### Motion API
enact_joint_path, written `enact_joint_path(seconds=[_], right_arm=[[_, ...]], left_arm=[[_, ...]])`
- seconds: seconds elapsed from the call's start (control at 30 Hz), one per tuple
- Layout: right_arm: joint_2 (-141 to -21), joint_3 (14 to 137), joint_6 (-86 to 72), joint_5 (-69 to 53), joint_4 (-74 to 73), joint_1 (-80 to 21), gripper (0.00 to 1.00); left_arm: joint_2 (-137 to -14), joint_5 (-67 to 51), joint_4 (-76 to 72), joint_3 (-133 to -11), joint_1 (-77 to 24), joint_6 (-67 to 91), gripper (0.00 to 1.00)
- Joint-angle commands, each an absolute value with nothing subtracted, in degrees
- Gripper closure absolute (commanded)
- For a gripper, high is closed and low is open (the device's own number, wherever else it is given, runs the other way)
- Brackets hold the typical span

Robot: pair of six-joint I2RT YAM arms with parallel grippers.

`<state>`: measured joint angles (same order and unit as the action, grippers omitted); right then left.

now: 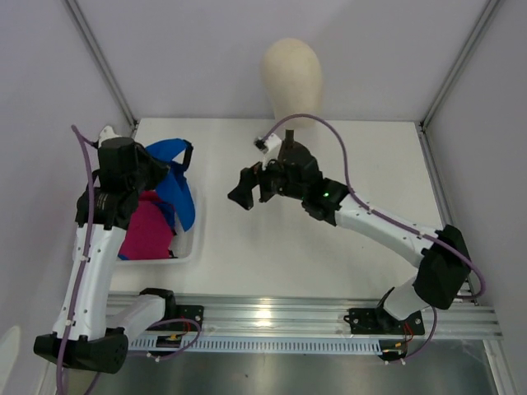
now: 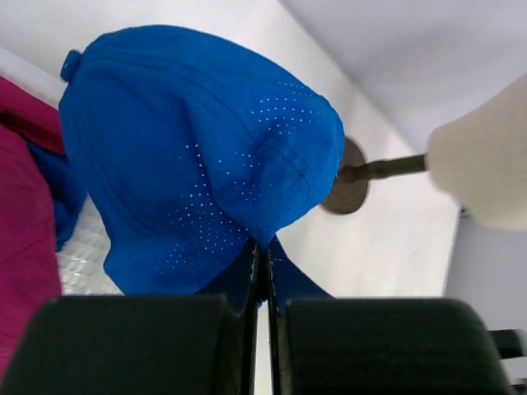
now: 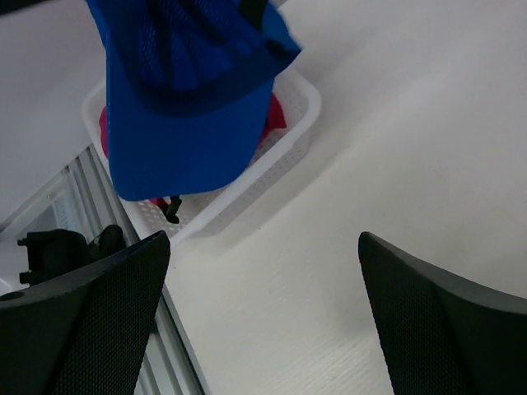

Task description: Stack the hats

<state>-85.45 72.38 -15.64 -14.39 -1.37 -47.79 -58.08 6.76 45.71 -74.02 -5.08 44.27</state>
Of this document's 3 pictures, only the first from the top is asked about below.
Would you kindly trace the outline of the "blue cap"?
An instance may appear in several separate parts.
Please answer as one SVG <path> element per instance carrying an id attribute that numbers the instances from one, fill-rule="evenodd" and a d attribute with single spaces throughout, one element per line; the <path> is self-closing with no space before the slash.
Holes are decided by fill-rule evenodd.
<path id="1" fill-rule="evenodd" d="M 171 229 L 175 228 L 175 220 L 179 221 L 183 231 L 189 231 L 194 225 L 194 200 L 185 177 L 193 150 L 192 143 L 181 138 L 162 140 L 146 147 L 151 156 L 170 166 L 167 176 L 155 188 L 157 199 L 154 204 Z"/>

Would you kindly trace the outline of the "cream mannequin head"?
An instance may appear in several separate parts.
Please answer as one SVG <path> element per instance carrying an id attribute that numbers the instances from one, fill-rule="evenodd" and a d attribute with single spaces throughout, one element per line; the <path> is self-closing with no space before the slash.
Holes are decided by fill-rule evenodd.
<path id="1" fill-rule="evenodd" d="M 323 73 L 308 44 L 294 38 L 273 43 L 262 57 L 260 74 L 277 121 L 294 114 L 319 114 Z"/>

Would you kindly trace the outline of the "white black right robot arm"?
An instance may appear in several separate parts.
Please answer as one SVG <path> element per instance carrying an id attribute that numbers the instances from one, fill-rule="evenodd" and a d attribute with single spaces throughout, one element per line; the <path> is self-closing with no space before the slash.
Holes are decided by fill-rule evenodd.
<path id="1" fill-rule="evenodd" d="M 394 332 L 418 310 L 432 307 L 447 310 L 457 298 L 470 268 L 463 261 L 466 246 L 460 231 L 447 225 L 429 235 L 412 231 L 401 220 L 360 205 L 346 184 L 328 179 L 309 150 L 296 143 L 282 148 L 277 157 L 262 160 L 240 172 L 239 183 L 228 198 L 245 210 L 254 205 L 254 188 L 261 202 L 279 195 L 301 202 L 317 221 L 353 230 L 396 252 L 417 269 L 417 275 L 388 290 L 374 309 L 376 325 Z"/>

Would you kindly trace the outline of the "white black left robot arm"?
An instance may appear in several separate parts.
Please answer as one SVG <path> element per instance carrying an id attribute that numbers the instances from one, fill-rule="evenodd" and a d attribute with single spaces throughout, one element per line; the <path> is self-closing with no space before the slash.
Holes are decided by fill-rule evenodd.
<path id="1" fill-rule="evenodd" d="M 130 137 L 101 138 L 97 155 L 100 167 L 77 201 L 77 250 L 63 307 L 33 351 L 58 367 L 115 374 L 130 342 L 154 324 L 166 330 L 178 319 L 172 291 L 146 288 L 113 323 L 106 321 L 111 278 L 139 196 L 169 166 Z"/>

